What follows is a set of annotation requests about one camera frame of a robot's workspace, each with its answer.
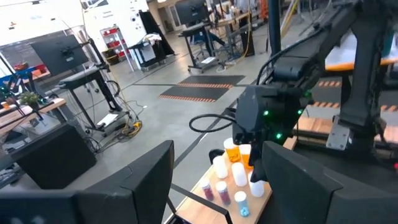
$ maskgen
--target metal bracket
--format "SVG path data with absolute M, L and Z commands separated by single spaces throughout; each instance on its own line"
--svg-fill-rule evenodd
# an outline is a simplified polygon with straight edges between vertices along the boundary
M 333 127 L 328 136 L 326 142 L 326 147 L 329 149 L 335 149 L 339 151 L 344 151 L 347 144 L 352 139 L 351 130 L 339 124 L 339 116 L 335 116 L 333 121 Z

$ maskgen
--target green plant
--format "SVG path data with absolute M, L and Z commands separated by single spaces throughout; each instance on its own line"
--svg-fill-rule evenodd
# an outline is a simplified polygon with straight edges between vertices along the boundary
M 23 105 L 31 105 L 34 103 L 38 103 L 39 96 L 33 92 L 25 92 L 21 94 L 21 104 Z

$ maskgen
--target concrete floor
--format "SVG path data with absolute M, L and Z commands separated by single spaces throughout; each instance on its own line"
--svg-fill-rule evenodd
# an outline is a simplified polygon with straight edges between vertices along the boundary
M 282 45 L 294 43 L 298 33 L 305 26 L 305 24 L 293 26 L 288 36 L 282 41 Z M 253 36 L 255 56 L 245 58 L 223 73 L 216 73 L 216 67 L 214 67 L 206 71 L 205 75 L 245 75 L 246 77 L 239 84 L 250 84 L 257 77 L 261 65 L 268 58 L 268 54 L 265 53 L 266 26 L 255 31 Z M 183 39 L 176 35 L 168 35 L 167 40 L 178 55 L 168 58 L 167 64 L 164 66 L 147 73 L 130 71 L 126 62 L 111 67 L 114 79 L 123 88 L 126 101 L 131 101 L 129 104 L 132 108 L 137 113 L 142 110 L 133 101 L 137 101 L 138 105 L 147 106 L 139 115 L 143 122 L 143 128 L 130 141 L 116 144 L 100 154 L 97 165 L 74 181 L 68 186 L 68 189 L 85 189 L 126 166 L 164 140 L 172 139 L 175 142 L 175 158 L 181 161 L 174 170 L 173 183 L 190 190 L 210 166 L 208 152 L 214 148 L 222 148 L 223 141 L 231 136 L 231 129 L 228 128 L 198 139 L 199 134 L 189 129 L 188 122 L 199 114 L 222 113 L 242 93 L 244 87 L 230 89 L 214 103 L 159 98 L 159 95 L 170 88 L 170 85 L 177 84 L 190 75 L 199 75 L 199 73 L 189 74 L 187 72 L 187 65 L 191 64 L 191 61 Z M 101 94 L 93 93 L 91 95 L 83 88 L 79 88 L 76 93 L 83 105 L 86 106 L 88 114 L 93 116 L 96 122 L 108 113 L 107 104 L 103 101 Z M 69 108 L 81 116 L 81 113 L 74 108 L 74 102 L 69 94 L 64 93 L 61 97 L 66 98 Z M 338 113 L 338 110 L 309 108 L 308 112 L 311 117 L 331 118 Z M 394 113 L 384 113 L 383 116 L 389 124 L 397 123 L 397 116 Z M 203 119 L 195 123 L 195 127 L 206 129 L 212 122 L 212 119 Z M 225 122 L 221 121 L 217 126 L 224 124 Z M 100 136 L 95 134 L 94 138 L 100 139 Z M 199 143 L 195 147 L 190 147 L 195 141 L 199 141 Z M 170 198 L 177 206 L 183 196 L 171 190 Z M 171 211 L 166 208 L 164 218 L 170 214 Z

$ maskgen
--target yellow cable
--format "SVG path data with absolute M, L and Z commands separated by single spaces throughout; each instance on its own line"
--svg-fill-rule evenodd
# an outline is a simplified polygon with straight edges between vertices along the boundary
M 287 17 L 286 17 L 286 21 L 285 21 L 284 26 L 282 27 L 282 31 L 280 32 L 280 38 L 284 38 L 284 36 L 286 35 L 287 30 L 288 30 L 289 27 L 290 27 L 290 26 L 289 26 L 290 20 L 291 20 L 291 18 L 292 18 L 292 16 L 293 16 L 294 11 L 296 10 L 297 5 L 299 4 L 299 1 L 300 1 L 300 0 L 295 0 L 295 1 L 294 1 L 293 6 L 292 6 L 292 8 L 291 8 L 289 14 L 288 14 Z
M 118 78 L 116 78 L 116 77 L 113 75 L 112 72 L 109 72 L 109 74 L 114 78 L 114 80 L 116 81 L 116 83 L 119 83 L 119 82 L 118 82 Z M 122 98 L 122 100 L 123 100 L 124 106 L 126 107 L 126 109 L 129 108 L 129 105 L 127 104 L 127 101 L 126 101 L 126 98 L 124 97 L 124 93 L 123 93 L 122 89 L 120 89 L 120 94 L 121 94 L 121 98 Z M 124 125 L 124 127 L 123 127 L 122 130 L 121 130 L 121 133 L 124 134 L 124 135 L 133 137 L 133 136 L 135 136 L 135 135 L 141 130 L 142 121 L 137 120 L 136 122 L 134 122 L 133 127 L 135 127 L 135 129 L 134 129 L 133 132 L 130 132 L 129 121 L 130 121 L 130 117 L 129 117 L 129 119 L 127 119 L 126 124 Z
M 252 24 L 251 24 L 251 10 L 250 10 L 250 1 L 248 1 L 248 9 L 249 9 L 249 15 L 248 15 L 248 25 L 249 25 L 249 28 L 248 28 L 248 41 L 246 42 L 246 50 L 245 50 L 245 52 L 244 52 L 244 54 L 242 54 L 242 56 L 240 57 L 240 58 L 238 58 L 236 61 L 235 61 L 235 63 L 234 63 L 234 65 L 236 65 L 240 60 L 242 60 L 245 56 L 246 56 L 246 54 L 248 53 L 248 51 L 249 51 L 249 44 L 250 44 L 250 31 L 251 31 L 251 26 L 252 26 Z

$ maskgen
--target door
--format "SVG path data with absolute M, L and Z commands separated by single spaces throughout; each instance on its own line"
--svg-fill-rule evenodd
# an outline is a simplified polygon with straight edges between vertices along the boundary
M 160 16 L 160 19 L 162 20 L 162 24 L 163 24 L 163 27 L 164 27 L 166 33 L 173 32 L 174 31 L 174 26 L 172 24 L 173 22 L 170 19 L 170 16 L 166 10 L 166 7 L 160 8 L 158 10 L 158 12 L 159 12 L 159 16 Z
M 170 14 L 170 18 L 172 20 L 174 30 L 182 30 L 183 26 L 181 25 L 180 18 L 178 18 L 178 14 L 177 14 L 177 10 L 175 9 L 175 5 L 171 5 L 167 9 Z

